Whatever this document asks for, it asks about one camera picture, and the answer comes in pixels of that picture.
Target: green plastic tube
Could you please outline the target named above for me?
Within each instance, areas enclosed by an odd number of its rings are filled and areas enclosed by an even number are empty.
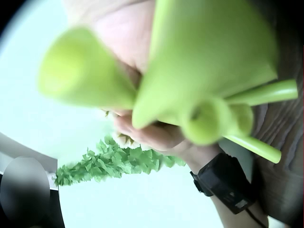
[[[291,79],[244,91],[228,97],[225,100],[229,104],[248,104],[250,106],[255,106],[265,103],[296,99],[297,97],[297,84],[294,79]]]
[[[281,151],[253,137],[225,136],[225,138],[273,163],[278,163],[281,159]]]
[[[114,57],[86,27],[75,27],[45,54],[38,88],[47,97],[81,106],[132,109],[136,90]]]

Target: wrist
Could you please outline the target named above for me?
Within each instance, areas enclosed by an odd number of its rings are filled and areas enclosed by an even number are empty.
[[[183,159],[191,171],[197,175],[201,168],[222,152],[218,144],[210,146],[193,145],[182,154],[181,159]]]

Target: black wristwatch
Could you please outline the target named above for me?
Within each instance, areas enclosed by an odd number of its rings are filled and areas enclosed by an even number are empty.
[[[215,195],[234,214],[248,208],[256,200],[239,161],[225,153],[218,154],[197,175],[190,174],[198,191],[206,196]]]

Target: hand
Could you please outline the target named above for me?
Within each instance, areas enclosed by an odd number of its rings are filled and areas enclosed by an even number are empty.
[[[210,162],[221,152],[220,147],[196,146],[184,139],[180,129],[177,126],[169,124],[154,124],[143,129],[135,129],[132,126],[132,117],[124,116],[123,112],[114,111],[118,116],[114,119],[114,125],[117,130],[130,136],[133,140],[148,145],[158,152],[165,155],[173,155],[183,159],[191,168],[194,174]]]
[[[87,23],[96,32],[137,87],[148,64],[154,0],[95,1],[91,5],[86,0],[65,0],[65,3],[68,13],[78,18],[74,23]],[[131,110],[110,111],[119,115],[114,120],[119,132],[165,155],[180,157],[194,173],[220,153],[218,145],[200,147],[185,140],[177,126],[156,123],[137,130],[131,124]]]

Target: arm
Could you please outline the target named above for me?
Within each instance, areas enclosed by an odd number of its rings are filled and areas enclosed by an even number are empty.
[[[219,153],[221,153],[221,149],[217,145],[211,147],[199,147],[193,145],[187,149],[186,153],[182,153],[181,156],[191,168],[192,172],[194,174],[198,174],[199,170]],[[211,200],[213,201],[225,228],[268,227],[267,215],[263,213],[258,202],[255,202],[248,208],[248,210],[249,213],[251,213],[258,221],[262,222],[264,226],[255,221],[246,210],[234,215],[216,196],[211,196]]]

